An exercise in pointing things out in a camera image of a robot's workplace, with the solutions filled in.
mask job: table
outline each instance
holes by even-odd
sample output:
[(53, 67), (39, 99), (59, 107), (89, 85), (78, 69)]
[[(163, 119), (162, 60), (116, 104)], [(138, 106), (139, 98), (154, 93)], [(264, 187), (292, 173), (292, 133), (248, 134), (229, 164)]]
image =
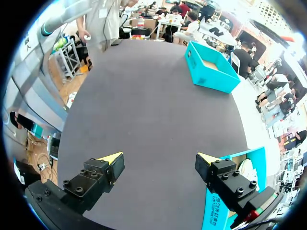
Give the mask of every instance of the table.
[[(217, 28), (218, 32), (223, 32), (223, 35), (221, 36), (217, 36), (215, 35), (216, 33), (210, 32), (210, 29), (213, 28)], [(234, 37), (232, 37), (232, 35), (229, 33), (228, 30), (226, 30), (225, 28), (221, 27), (219, 25), (219, 23), (206, 23), (205, 19), (203, 18), (200, 22), (200, 28), (199, 28), (199, 32), (205, 35), (209, 35), (213, 38), (215, 38), (216, 40), (223, 42), (226, 45), (230, 45), (230, 46), (236, 46), (237, 42), (235, 40)]]
[(85, 217), (118, 230), (201, 229), (206, 190), (196, 153), (248, 148), (232, 95), (193, 85), (185, 51), (123, 40), (89, 72), (61, 136), (59, 186), (91, 157), (122, 151), (125, 170)]
[(156, 39), (158, 40), (159, 39), (159, 34), (160, 34), (160, 28), (161, 28), (161, 24), (163, 24), (163, 25), (171, 25), (171, 26), (176, 26), (176, 27), (178, 27), (178, 30), (177, 31), (180, 31), (180, 29), (181, 29), (181, 23), (170, 23), (169, 22), (169, 20), (159, 20), (158, 21), (159, 22), (159, 24), (158, 24), (158, 29), (157, 29), (157, 36), (156, 36)]

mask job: cyan box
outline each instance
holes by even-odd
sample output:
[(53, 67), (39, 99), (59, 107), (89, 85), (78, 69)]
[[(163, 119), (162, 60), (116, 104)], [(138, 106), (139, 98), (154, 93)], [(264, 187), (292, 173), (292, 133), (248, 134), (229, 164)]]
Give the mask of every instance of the cyan box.
[[(221, 159), (246, 155), (253, 163), (253, 168), (257, 171), (259, 192), (265, 189), (266, 184), (266, 161), (265, 148), (251, 149), (244, 152), (232, 154)], [(229, 216), (229, 209), (216, 193), (206, 190), (205, 214), (203, 218), (202, 230), (230, 230), (230, 225), (234, 222), (237, 214)]]
[(231, 93), (240, 83), (235, 70), (215, 49), (189, 42), (185, 57), (195, 85)]

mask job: backpack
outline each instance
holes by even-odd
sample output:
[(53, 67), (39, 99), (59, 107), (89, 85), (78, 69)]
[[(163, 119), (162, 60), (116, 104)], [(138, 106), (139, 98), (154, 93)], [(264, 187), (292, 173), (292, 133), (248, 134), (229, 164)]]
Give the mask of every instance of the backpack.
[(296, 102), (294, 96), (291, 93), (287, 93), (284, 97), (287, 100), (280, 103), (279, 107), (282, 110), (284, 117), (286, 118), (289, 112), (293, 113), (293, 111), (295, 110)]

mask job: white table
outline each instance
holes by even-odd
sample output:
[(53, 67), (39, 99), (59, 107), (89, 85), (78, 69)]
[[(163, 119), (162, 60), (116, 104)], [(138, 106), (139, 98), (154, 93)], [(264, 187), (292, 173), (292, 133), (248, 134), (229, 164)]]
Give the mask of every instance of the white table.
[[(217, 35), (215, 35), (215, 33), (210, 32), (209, 30), (212, 29), (212, 28), (217, 28), (219, 30), (219, 32), (223, 32), (223, 35), (217, 36)], [(204, 35), (209, 35), (209, 36), (215, 38), (216, 40), (223, 42), (226, 45), (230, 45), (230, 46), (236, 45), (235, 38), (232, 37), (232, 35), (229, 33), (228, 30), (221, 27), (219, 25), (219, 23), (215, 23), (215, 22), (206, 23), (205, 19), (203, 18), (200, 22), (199, 32), (201, 32)]]
[(156, 37), (157, 40), (159, 40), (161, 24), (176, 26), (176, 27), (178, 27), (177, 31), (180, 31), (181, 26), (182, 26), (181, 23), (177, 23), (177, 22), (176, 23), (174, 23), (174, 22), (170, 23), (169, 20), (159, 20), (158, 22), (159, 22), (159, 24), (158, 24), (157, 37)]

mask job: cardboard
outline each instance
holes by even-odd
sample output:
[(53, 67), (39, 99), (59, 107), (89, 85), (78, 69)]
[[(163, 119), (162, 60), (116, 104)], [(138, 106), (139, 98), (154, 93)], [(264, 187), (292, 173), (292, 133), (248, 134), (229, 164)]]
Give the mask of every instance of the cardboard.
[[(138, 25), (138, 20), (139, 19), (133, 19), (132, 20), (132, 27), (135, 27), (135, 26), (137, 26)], [(156, 21), (157, 20), (155, 20), (155, 19), (145, 19), (145, 21), (144, 21), (144, 28), (145, 29), (147, 29), (147, 28), (150, 28), (151, 29), (151, 32), (155, 29), (155, 27), (156, 27)], [(152, 33), (152, 35), (150, 36), (150, 38), (155, 38), (155, 34), (154, 33)]]
[(218, 70), (218, 68), (216, 67), (216, 65), (212, 62), (209, 62), (209, 61), (205, 61), (203, 60), (203, 63), (206, 67), (209, 67), (209, 68), (212, 68), (214, 70)]

